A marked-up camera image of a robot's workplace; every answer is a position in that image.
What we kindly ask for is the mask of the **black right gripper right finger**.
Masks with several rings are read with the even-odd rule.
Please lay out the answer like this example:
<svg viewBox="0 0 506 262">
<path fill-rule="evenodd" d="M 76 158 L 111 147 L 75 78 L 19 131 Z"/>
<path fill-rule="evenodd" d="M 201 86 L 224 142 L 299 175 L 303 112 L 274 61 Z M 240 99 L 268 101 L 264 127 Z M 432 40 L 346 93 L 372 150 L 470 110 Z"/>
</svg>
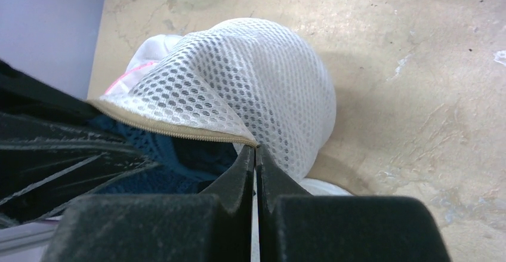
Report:
<svg viewBox="0 0 506 262">
<path fill-rule="evenodd" d="M 449 261 L 425 205 L 405 196 L 314 196 L 256 152 L 261 261 Z"/>
</svg>

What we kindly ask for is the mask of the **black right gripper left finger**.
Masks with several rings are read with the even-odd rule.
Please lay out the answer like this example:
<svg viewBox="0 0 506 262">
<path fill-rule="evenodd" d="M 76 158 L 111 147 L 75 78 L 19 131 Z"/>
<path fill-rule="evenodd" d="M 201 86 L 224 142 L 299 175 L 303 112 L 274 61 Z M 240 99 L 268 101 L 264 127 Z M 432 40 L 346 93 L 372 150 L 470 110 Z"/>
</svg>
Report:
<svg viewBox="0 0 506 262">
<path fill-rule="evenodd" d="M 89 195 L 64 213 L 44 261 L 249 261 L 255 150 L 194 195 Z"/>
</svg>

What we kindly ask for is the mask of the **pink-trimmed white laundry bag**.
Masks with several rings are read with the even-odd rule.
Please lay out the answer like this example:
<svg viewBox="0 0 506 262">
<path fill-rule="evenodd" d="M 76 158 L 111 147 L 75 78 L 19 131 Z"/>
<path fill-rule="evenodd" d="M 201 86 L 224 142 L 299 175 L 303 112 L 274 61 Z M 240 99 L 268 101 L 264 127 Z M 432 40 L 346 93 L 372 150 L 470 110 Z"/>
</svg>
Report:
<svg viewBox="0 0 506 262">
<path fill-rule="evenodd" d="M 105 95 L 128 93 L 182 39 L 180 35 L 156 35 L 145 40 L 135 52 L 123 75 L 111 84 Z"/>
</svg>

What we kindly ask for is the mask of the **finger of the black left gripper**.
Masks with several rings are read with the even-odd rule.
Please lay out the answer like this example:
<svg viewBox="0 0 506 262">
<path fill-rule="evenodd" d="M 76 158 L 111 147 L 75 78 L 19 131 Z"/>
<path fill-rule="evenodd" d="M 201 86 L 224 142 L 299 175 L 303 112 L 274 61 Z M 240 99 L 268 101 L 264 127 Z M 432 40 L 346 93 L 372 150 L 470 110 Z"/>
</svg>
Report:
<svg viewBox="0 0 506 262">
<path fill-rule="evenodd" d="M 156 162 L 90 124 L 92 105 L 1 63 L 1 227 L 60 215 Z"/>
</svg>

